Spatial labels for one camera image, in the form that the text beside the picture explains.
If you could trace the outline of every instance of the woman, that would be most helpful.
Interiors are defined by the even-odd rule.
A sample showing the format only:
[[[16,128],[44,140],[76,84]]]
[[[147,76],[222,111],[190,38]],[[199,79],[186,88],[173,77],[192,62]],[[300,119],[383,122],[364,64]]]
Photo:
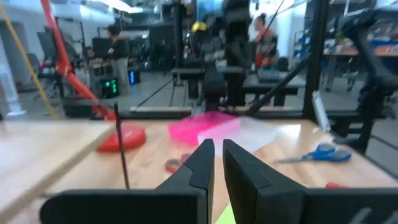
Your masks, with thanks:
[[[112,39],[112,46],[108,54],[112,60],[113,74],[119,78],[119,82],[123,87],[122,90],[130,94],[131,88],[127,74],[129,46],[127,41],[120,39],[120,29],[117,26],[110,25],[107,30],[109,38]]]
[[[260,16],[257,16],[256,20],[254,21],[254,28],[256,31],[259,32],[254,41],[256,42],[261,41],[262,44],[264,45],[273,44],[272,42],[270,42],[270,40],[274,35],[272,29],[266,28],[266,17],[267,15],[265,13],[262,13]],[[274,60],[275,60],[274,56],[268,55],[267,52],[258,52],[255,58],[256,68],[270,70],[272,68],[272,64],[274,63]],[[254,100],[250,102],[250,104],[256,103],[259,100],[260,100],[260,94],[256,94],[254,96]]]

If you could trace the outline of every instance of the pink plastic box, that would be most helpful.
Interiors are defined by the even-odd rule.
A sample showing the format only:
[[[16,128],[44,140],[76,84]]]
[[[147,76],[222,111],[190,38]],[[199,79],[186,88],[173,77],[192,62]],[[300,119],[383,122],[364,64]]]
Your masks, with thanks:
[[[168,126],[170,137],[174,140],[185,142],[191,146],[198,145],[198,134],[219,124],[235,119],[235,116],[211,111],[197,116],[184,118]]]

